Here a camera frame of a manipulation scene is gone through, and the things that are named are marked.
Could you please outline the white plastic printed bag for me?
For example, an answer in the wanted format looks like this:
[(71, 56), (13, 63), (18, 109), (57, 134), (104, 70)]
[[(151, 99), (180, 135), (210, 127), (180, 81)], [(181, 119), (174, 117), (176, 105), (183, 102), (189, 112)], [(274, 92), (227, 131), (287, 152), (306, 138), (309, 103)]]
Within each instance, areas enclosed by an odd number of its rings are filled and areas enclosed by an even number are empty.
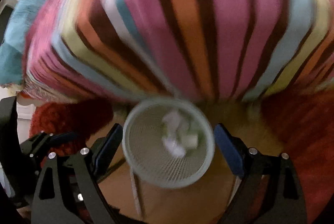
[(165, 134), (162, 143), (174, 158), (182, 159), (199, 145), (200, 127), (192, 117), (172, 109), (162, 118)]

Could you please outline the green mesh trash bin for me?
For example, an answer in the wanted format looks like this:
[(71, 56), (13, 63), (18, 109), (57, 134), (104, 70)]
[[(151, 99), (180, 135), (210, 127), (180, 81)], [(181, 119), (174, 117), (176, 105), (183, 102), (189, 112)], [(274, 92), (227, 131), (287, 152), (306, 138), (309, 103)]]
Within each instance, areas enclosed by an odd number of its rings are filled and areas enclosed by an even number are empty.
[(215, 153), (205, 115), (185, 100), (155, 98), (139, 103), (125, 120), (122, 149), (140, 179), (162, 188), (198, 181)]

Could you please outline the red fuzzy rug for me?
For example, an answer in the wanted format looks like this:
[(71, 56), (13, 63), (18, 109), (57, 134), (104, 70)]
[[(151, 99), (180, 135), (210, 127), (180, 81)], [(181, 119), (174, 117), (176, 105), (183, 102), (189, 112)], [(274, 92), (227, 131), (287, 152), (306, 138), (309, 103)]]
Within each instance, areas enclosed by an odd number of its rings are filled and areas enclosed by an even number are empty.
[(74, 155), (84, 148), (89, 138), (105, 127), (113, 116), (113, 106), (105, 99), (74, 104), (46, 103), (34, 111), (29, 137), (42, 131), (53, 136), (69, 134), (68, 141), (53, 145), (50, 151), (59, 156)]

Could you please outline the teal fuzzy blanket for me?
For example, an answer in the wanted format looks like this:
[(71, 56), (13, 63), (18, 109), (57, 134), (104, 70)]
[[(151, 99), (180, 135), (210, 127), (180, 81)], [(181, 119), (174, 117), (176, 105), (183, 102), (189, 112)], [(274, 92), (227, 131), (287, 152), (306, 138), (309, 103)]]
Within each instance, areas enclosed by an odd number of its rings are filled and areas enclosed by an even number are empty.
[(1, 43), (1, 86), (23, 83), (25, 38), (45, 2), (46, 0), (20, 0), (11, 13)]

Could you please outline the colourful striped bedspread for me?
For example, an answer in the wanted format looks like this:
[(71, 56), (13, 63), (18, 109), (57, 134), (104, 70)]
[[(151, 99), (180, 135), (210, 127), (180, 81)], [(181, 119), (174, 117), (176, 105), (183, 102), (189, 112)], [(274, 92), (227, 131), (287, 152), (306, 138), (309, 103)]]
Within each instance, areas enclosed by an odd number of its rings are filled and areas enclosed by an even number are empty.
[(333, 0), (46, 0), (23, 91), (69, 103), (333, 89)]

